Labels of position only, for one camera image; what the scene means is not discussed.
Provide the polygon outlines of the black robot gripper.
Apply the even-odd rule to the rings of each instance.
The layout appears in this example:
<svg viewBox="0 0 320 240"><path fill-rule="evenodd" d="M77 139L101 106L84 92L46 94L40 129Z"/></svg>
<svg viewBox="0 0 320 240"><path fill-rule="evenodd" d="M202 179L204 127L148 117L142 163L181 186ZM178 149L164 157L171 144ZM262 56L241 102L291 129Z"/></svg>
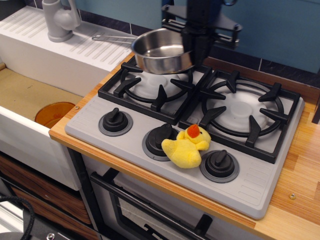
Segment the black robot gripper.
<svg viewBox="0 0 320 240"><path fill-rule="evenodd" d="M167 4L162 7L162 26L180 33L184 50L193 49L192 63L201 66L212 45L236 48L243 27L222 13L236 0L188 0L185 6Z"/></svg>

